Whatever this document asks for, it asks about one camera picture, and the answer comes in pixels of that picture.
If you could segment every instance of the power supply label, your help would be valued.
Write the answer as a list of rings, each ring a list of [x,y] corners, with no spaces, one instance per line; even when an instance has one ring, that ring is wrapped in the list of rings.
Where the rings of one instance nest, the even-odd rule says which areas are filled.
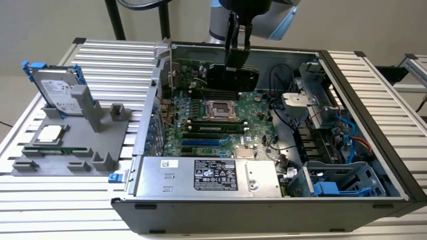
[[[194,188],[198,191],[238,191],[237,161],[195,160]]]

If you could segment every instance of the metal bracket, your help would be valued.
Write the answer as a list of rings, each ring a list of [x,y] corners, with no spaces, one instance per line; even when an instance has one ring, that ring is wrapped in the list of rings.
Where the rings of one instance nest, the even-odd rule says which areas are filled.
[[[293,107],[307,107],[318,105],[318,100],[314,97],[303,95],[301,93],[283,93],[282,98],[286,104]]]

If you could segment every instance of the blue cable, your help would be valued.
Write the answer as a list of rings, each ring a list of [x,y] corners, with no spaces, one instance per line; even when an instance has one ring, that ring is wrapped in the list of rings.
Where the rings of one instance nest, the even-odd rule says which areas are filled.
[[[353,136],[357,136],[357,130],[358,130],[357,124],[354,122],[352,122],[348,118],[340,116],[340,115],[337,115],[336,118],[341,119],[345,123],[352,125]],[[352,140],[352,153],[350,153],[349,159],[348,159],[345,164],[352,164],[353,163],[356,155],[357,155],[357,142],[354,140]]]

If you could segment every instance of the motherboard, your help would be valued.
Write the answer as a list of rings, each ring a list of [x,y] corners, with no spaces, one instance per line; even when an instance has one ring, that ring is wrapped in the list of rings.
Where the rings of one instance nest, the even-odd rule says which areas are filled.
[[[166,128],[165,156],[267,160],[267,138],[275,133],[269,103],[257,92],[239,100],[193,99],[181,91]]]
[[[278,159],[269,148],[277,135],[269,99],[262,92],[211,89],[218,64],[177,59],[174,94],[162,106],[165,156]],[[239,79],[255,71],[238,72]]]

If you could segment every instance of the black pole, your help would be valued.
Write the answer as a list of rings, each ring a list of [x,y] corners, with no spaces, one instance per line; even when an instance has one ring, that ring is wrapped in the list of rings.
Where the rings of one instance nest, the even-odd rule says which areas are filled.
[[[115,39],[127,40],[126,31],[123,30],[123,24],[121,19],[121,13],[117,0],[106,0],[106,6],[109,10],[109,16],[114,29]]]
[[[161,19],[162,39],[170,39],[171,26],[170,26],[170,8],[167,3],[159,6],[159,19]]]

